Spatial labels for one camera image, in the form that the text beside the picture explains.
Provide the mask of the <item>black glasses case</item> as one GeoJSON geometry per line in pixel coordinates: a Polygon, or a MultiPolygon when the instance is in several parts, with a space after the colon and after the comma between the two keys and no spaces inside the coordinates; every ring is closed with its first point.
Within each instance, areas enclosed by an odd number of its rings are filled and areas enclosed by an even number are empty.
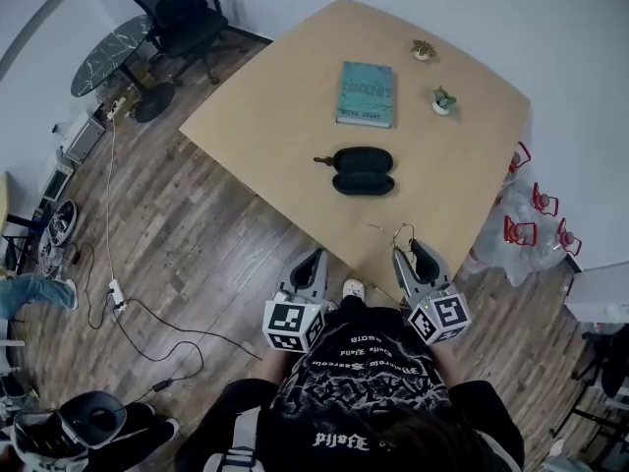
{"type": "Polygon", "coordinates": [[[394,166],[393,157],[379,147],[345,147],[332,156],[314,157],[313,161],[336,171],[332,186],[345,196],[381,197],[395,186],[389,175],[394,166]]]}

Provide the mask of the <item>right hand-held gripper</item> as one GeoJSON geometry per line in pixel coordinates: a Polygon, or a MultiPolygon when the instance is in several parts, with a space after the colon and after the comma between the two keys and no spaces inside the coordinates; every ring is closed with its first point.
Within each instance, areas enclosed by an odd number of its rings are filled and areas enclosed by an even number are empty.
{"type": "Polygon", "coordinates": [[[406,297],[407,322],[426,346],[457,337],[472,323],[464,294],[450,283],[448,265],[436,250],[415,238],[410,249],[415,269],[400,248],[392,250],[397,282],[406,297]],[[439,289],[424,296],[421,283],[439,289]]]}

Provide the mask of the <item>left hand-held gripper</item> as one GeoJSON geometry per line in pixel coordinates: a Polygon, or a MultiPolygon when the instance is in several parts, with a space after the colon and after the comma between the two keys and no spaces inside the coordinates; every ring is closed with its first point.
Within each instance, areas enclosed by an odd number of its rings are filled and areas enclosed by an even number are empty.
{"type": "Polygon", "coordinates": [[[313,349],[333,308],[326,299],[327,260],[324,249],[312,249],[282,268],[262,319],[262,332],[273,349],[303,354],[313,349]]]}

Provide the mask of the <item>person's right forearm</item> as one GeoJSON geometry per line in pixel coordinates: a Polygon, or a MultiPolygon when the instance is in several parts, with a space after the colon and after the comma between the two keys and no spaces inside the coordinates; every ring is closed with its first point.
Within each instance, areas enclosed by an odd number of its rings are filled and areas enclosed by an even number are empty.
{"type": "Polygon", "coordinates": [[[448,389],[465,381],[453,348],[448,342],[436,342],[429,349],[434,365],[448,389]]]}

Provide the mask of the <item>teal book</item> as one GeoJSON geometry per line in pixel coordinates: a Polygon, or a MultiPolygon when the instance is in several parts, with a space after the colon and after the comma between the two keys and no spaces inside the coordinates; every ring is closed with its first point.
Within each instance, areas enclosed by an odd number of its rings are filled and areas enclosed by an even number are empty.
{"type": "Polygon", "coordinates": [[[393,70],[388,66],[345,61],[336,122],[390,129],[393,123],[393,70]]]}

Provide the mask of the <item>person's left forearm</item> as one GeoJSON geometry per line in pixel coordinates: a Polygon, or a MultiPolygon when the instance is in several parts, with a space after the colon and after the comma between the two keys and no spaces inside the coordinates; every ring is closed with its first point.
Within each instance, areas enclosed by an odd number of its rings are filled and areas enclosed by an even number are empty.
{"type": "Polygon", "coordinates": [[[256,377],[281,386],[299,358],[294,352],[269,349],[257,365],[256,377]]]}

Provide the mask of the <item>white box appliance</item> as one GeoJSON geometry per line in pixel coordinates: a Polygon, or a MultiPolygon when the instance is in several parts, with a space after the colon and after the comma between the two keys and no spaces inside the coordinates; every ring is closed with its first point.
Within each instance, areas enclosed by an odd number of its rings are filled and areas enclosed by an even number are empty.
{"type": "Polygon", "coordinates": [[[63,155],[77,164],[83,163],[104,133],[104,126],[96,118],[81,111],[62,139],[63,155]]]}

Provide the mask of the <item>person's black printed shirt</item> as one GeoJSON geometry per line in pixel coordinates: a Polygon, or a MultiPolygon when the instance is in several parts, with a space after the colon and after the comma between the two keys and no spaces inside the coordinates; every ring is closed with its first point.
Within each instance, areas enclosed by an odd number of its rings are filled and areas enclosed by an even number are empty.
{"type": "Polygon", "coordinates": [[[281,386],[229,383],[176,472],[522,472],[520,431],[486,381],[450,389],[392,309],[328,315],[281,386]]]}

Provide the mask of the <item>white toaster oven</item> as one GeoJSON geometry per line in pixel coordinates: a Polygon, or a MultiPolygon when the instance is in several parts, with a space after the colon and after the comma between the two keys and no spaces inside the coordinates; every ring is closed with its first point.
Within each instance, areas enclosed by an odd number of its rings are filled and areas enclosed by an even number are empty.
{"type": "Polygon", "coordinates": [[[57,202],[73,174],[72,164],[55,163],[44,184],[42,197],[50,202],[57,202]]]}

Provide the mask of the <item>small green potted plant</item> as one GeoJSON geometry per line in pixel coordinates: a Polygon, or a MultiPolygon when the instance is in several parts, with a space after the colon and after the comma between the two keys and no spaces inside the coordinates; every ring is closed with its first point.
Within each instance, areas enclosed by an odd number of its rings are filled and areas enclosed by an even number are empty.
{"type": "Polygon", "coordinates": [[[440,116],[449,115],[457,105],[457,98],[446,91],[443,86],[439,86],[433,91],[432,109],[440,116]]]}

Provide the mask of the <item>black office chair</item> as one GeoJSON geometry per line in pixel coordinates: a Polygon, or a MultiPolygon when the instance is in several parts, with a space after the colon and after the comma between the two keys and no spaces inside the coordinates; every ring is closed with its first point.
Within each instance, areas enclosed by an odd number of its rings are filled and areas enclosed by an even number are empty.
{"type": "Polygon", "coordinates": [[[209,64],[213,52],[231,50],[233,44],[219,45],[229,28],[220,0],[133,0],[151,18],[150,41],[170,59],[182,58],[184,64],[173,75],[178,86],[181,76],[195,63],[204,65],[213,85],[220,83],[209,64]]]}

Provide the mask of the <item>wire-rimmed eyeglasses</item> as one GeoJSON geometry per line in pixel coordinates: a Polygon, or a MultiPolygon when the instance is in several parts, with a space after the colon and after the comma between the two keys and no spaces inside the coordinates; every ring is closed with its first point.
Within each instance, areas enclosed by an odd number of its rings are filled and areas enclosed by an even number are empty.
{"type": "Polygon", "coordinates": [[[389,230],[373,223],[368,223],[367,227],[376,234],[377,250],[380,253],[387,253],[393,249],[399,249],[405,255],[412,253],[412,241],[416,238],[415,226],[412,223],[402,222],[389,230]]]}

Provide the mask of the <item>round black marble table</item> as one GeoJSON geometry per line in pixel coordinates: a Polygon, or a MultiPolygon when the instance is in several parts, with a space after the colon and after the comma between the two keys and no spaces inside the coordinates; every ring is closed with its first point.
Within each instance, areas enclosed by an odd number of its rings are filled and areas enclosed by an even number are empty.
{"type": "Polygon", "coordinates": [[[126,61],[147,40],[152,30],[151,18],[139,15],[108,33],[90,51],[79,67],[71,83],[71,95],[83,97],[97,89],[114,74],[121,74],[139,94],[134,118],[138,123],[148,123],[160,116],[174,98],[172,83],[145,85],[129,69],[126,61]]]}

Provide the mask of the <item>white storage box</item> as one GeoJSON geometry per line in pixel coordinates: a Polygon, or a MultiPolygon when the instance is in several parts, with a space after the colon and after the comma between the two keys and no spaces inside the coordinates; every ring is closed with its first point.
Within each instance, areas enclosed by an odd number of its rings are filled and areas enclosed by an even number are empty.
{"type": "Polygon", "coordinates": [[[629,324],[629,262],[577,273],[565,306],[581,323],[629,324]]]}

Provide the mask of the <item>black frame chair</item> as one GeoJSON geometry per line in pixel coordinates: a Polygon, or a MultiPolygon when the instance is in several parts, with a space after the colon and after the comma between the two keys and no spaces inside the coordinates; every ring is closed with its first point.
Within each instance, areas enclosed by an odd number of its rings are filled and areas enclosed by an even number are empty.
{"type": "Polygon", "coordinates": [[[581,337],[593,347],[593,357],[587,367],[581,371],[573,371],[571,380],[581,382],[581,389],[570,410],[563,417],[556,429],[550,429],[549,435],[556,438],[563,430],[571,416],[618,428],[617,424],[605,423],[603,418],[596,417],[579,408],[587,390],[598,384],[602,392],[612,398],[619,394],[626,379],[629,378],[629,324],[622,324],[612,334],[584,331],[581,337]]]}

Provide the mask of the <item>round white floor device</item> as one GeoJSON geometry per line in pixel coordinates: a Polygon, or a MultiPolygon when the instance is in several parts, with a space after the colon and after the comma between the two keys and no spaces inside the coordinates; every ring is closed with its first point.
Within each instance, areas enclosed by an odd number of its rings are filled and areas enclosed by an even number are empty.
{"type": "Polygon", "coordinates": [[[53,213],[39,240],[40,267],[57,266],[63,259],[65,244],[74,232],[78,209],[72,200],[66,200],[53,213]]]}

